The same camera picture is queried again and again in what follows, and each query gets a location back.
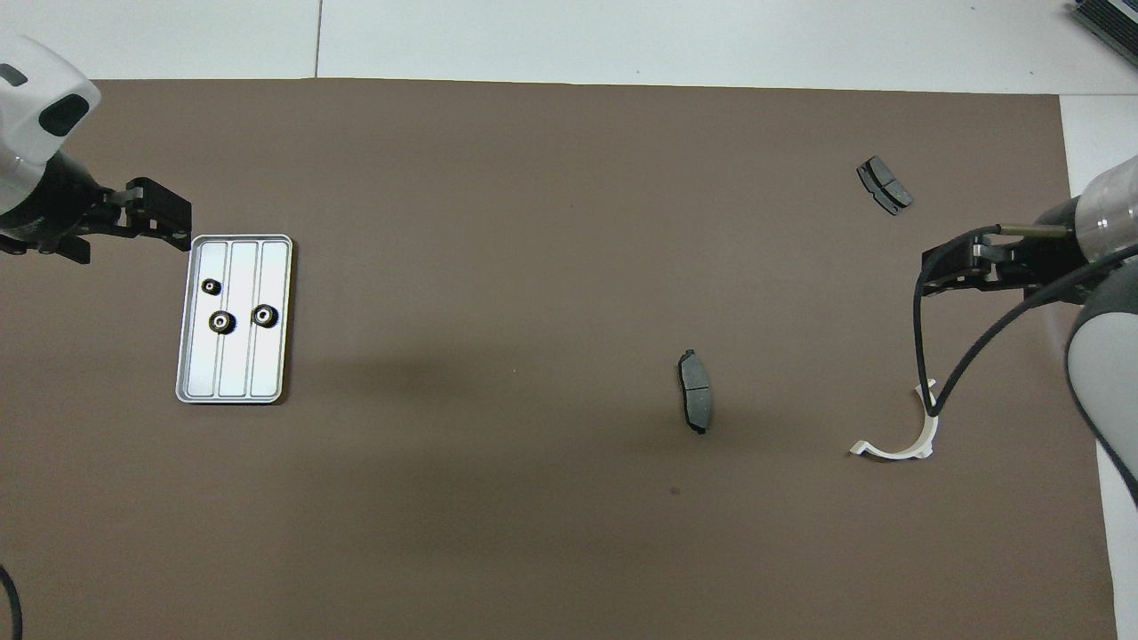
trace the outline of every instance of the silver tray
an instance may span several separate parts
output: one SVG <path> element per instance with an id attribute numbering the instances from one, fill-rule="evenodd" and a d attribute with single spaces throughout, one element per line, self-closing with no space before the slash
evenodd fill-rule
<path id="1" fill-rule="evenodd" d="M 193 239 L 178 352 L 179 400 L 270 404 L 280 399 L 291 272 L 288 236 Z M 213 285 L 204 285 L 207 280 Z"/>

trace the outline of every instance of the white floor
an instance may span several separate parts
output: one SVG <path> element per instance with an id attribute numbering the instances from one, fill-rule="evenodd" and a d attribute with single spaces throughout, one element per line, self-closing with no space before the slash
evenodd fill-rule
<path id="1" fill-rule="evenodd" d="M 415 77 L 1062 96 L 1071 192 L 1138 154 L 1138 69 L 1070 0 L 0 0 L 96 79 Z M 1119 638 L 1138 510 L 1100 456 Z"/>

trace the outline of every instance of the wire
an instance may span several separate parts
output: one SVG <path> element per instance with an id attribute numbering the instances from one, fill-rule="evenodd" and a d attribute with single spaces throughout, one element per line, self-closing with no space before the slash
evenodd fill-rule
<path id="1" fill-rule="evenodd" d="M 964 353 L 964 356 L 960 358 L 960 361 L 956 363 L 953 372 L 948 376 L 948 379 L 945 381 L 943 389 L 940 393 L 940 397 L 938 397 L 935 404 L 933 404 L 932 395 L 929 392 L 929 376 L 925 369 L 924 336 L 921 331 L 921 300 L 923 297 L 921 294 L 924 290 L 924 281 L 929 278 L 929 273 L 932 272 L 932 269 L 937 265 L 937 263 L 960 243 L 964 243 L 975 236 L 1000 232 L 1000 225 L 996 224 L 992 227 L 981 227 L 980 229 L 974 229 L 967 233 L 957 236 L 938 247 L 938 249 L 929 256 L 929 260 L 925 261 L 924 268 L 921 269 L 921 276 L 917 278 L 917 284 L 913 293 L 913 340 L 914 346 L 916 347 L 917 376 L 921 378 L 921 400 L 924 402 L 925 413 L 930 417 L 935 418 L 937 416 L 940 416 L 940 412 L 945 410 L 945 402 L 948 401 L 949 394 L 953 393 L 953 388 L 956 387 L 956 383 L 959 381 L 960 376 L 964 375 L 968 364 L 972 364 L 972 361 L 976 358 L 980 351 L 988 346 L 988 343 L 990 343 L 997 334 L 1004 330 L 1004 328 L 1011 325 L 1016 318 L 1023 315 L 1023 313 L 1029 309 L 1039 306 L 1047 300 L 1055 297 L 1055 295 L 1065 292 L 1091 276 L 1111 269 L 1120 264 L 1122 261 L 1138 255 L 1138 245 L 1116 251 L 1102 260 L 1087 263 L 1079 269 L 1071 271 L 1066 276 L 1052 281 L 1036 293 L 1025 297 L 1020 304 L 1013 306 L 1011 311 L 1005 313 L 999 320 L 989 327 L 988 330 L 976 339 L 976 342 L 972 343 L 972 346 L 968 347 L 968 351 Z"/>
<path id="2" fill-rule="evenodd" d="M 8 571 L 0 565 L 0 583 L 8 594 L 8 607 L 11 609 L 11 640 L 24 638 L 24 612 L 19 608 L 19 593 L 16 592 L 16 583 L 11 581 Z"/>

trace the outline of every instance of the brown mat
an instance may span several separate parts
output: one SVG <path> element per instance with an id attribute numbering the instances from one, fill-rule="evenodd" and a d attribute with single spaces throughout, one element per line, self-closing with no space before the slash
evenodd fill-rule
<path id="1" fill-rule="evenodd" d="M 976 360 L 932 458 L 846 453 L 920 430 L 920 252 L 1066 197 L 1054 97 L 100 87 L 67 146 L 100 181 L 296 241 L 290 395 L 174 399 L 185 257 L 158 241 L 0 257 L 28 639 L 1113 637 L 1070 310 Z M 933 375 L 1016 300 L 930 301 Z"/>

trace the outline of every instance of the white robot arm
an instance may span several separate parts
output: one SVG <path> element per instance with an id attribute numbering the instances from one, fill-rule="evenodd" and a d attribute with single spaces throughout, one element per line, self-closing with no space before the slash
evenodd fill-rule
<path id="1" fill-rule="evenodd" d="M 0 35 L 0 251 L 90 262 L 80 236 L 160 238 L 189 249 L 190 204 L 147 178 L 100 187 L 60 150 L 99 90 L 39 42 Z M 119 223 L 125 214 L 125 223 Z"/>
<path id="2" fill-rule="evenodd" d="M 989 236 L 1023 240 L 993 245 Z M 1034 224 L 975 229 L 925 252 L 914 292 L 917 376 L 937 417 L 972 359 L 1023 312 L 1052 302 L 1083 305 L 1066 350 L 1071 393 L 1138 502 L 1138 156 L 1104 172 L 1082 196 Z M 1022 288 L 1024 301 L 965 354 L 933 402 L 921 333 L 921 298 L 948 289 Z"/>

